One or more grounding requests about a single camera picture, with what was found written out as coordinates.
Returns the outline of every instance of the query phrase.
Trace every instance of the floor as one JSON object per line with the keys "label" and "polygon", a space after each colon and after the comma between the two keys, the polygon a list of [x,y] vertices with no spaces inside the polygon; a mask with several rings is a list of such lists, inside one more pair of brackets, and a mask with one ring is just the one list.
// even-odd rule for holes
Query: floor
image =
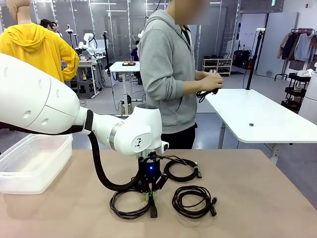
{"label": "floor", "polygon": [[[232,75],[225,78],[225,88],[242,88],[243,75]],[[266,95],[272,100],[280,103],[285,97],[284,89],[288,83],[285,81],[276,81],[273,79],[254,76],[251,88]],[[142,87],[133,85],[133,92],[142,91]],[[142,98],[143,92],[135,93],[136,98]],[[115,89],[115,104],[121,100],[121,93]],[[111,89],[103,90],[98,97],[93,100],[86,100],[87,108],[92,109],[99,114],[117,114],[114,110]],[[197,135],[194,149],[217,149],[219,127],[221,120],[214,112],[213,108],[205,102],[199,105],[197,115]],[[27,134],[9,131],[7,129],[0,130],[0,152],[5,151],[10,146],[18,142]],[[73,135],[73,149],[90,149],[88,137],[82,134]],[[245,144],[239,143],[234,135],[227,130],[224,139],[224,149],[260,149],[267,156],[270,155],[271,146],[264,144]],[[301,193],[313,204],[317,209],[317,144],[296,144],[284,145],[277,166],[279,169],[293,182],[293,184],[301,191]]]}

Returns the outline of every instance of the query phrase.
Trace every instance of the hand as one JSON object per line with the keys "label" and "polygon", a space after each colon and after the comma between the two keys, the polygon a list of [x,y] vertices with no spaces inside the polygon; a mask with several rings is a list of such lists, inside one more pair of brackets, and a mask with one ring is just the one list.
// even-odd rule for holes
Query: hand
{"label": "hand", "polygon": [[223,88],[223,79],[218,73],[208,73],[207,77],[200,82],[201,91],[212,91],[216,88]]}

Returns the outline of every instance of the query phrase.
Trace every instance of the ceiling light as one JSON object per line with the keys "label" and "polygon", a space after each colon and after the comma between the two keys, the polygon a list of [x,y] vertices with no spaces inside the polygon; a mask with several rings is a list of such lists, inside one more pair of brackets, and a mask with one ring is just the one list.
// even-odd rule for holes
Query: ceiling light
{"label": "ceiling light", "polygon": [[127,12],[127,10],[106,10],[106,11],[120,11],[120,12]]}
{"label": "ceiling light", "polygon": [[92,2],[93,5],[117,5],[116,3]]}

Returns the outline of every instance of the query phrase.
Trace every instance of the clothing rack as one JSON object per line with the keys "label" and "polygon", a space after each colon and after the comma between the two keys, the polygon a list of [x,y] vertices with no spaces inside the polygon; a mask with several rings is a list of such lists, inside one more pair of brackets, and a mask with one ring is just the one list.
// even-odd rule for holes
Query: clothing rack
{"label": "clothing rack", "polygon": [[[311,34],[314,33],[314,36],[316,36],[316,30],[313,29],[313,28],[294,28],[294,29],[291,30],[291,32],[297,32],[297,33],[302,32],[303,34],[308,33],[308,32],[311,32]],[[308,64],[307,64],[306,70],[309,69],[309,65],[310,65],[310,63],[311,63],[311,61],[312,61],[313,54],[314,54],[314,47],[312,47],[312,49],[311,49],[310,57],[309,57],[309,59],[308,59]],[[284,60],[282,73],[281,73],[281,74],[277,74],[277,75],[275,76],[275,79],[276,79],[276,77],[277,77],[278,75],[287,76],[287,74],[285,74],[285,71],[286,71],[288,62],[289,62],[289,60],[287,60],[287,59]]]}

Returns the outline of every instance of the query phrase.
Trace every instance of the clear plastic container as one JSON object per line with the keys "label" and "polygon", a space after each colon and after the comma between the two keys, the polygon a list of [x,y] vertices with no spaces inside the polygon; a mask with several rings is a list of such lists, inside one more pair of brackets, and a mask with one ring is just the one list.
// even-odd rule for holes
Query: clear plastic container
{"label": "clear plastic container", "polygon": [[0,155],[0,192],[40,194],[72,155],[72,135],[28,135]]}

